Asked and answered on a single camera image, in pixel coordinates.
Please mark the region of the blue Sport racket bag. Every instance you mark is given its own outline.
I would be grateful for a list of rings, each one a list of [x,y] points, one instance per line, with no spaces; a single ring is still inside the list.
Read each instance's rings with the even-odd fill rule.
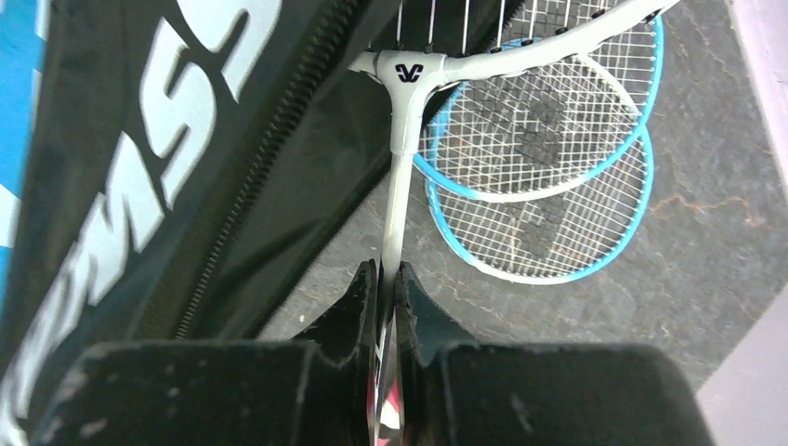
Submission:
[[[1,3],[1,287],[7,285],[37,110],[50,3]]]

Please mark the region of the black Crossway racket bag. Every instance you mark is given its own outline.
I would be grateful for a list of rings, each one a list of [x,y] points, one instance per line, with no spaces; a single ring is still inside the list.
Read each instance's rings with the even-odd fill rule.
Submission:
[[[389,167],[349,69],[419,1],[48,1],[7,285],[1,441],[102,342],[250,337]]]

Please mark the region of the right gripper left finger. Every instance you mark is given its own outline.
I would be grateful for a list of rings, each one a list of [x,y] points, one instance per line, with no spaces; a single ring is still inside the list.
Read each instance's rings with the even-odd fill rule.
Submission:
[[[377,267],[293,338],[104,343],[65,375],[35,445],[367,445]]]

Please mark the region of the white badminton racket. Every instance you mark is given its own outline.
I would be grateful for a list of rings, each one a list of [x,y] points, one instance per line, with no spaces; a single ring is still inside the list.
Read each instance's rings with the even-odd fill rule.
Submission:
[[[394,282],[414,165],[427,125],[466,81],[512,77],[587,54],[640,23],[662,18],[667,1],[419,1],[402,7],[393,44],[373,45],[351,65],[383,85],[392,106],[392,154],[381,250],[371,442],[385,445],[387,349]]]

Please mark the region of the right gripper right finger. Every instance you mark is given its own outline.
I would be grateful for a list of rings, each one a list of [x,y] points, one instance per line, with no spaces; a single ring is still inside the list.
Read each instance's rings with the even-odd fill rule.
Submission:
[[[482,342],[395,279],[407,445],[710,445],[685,375],[632,343]]]

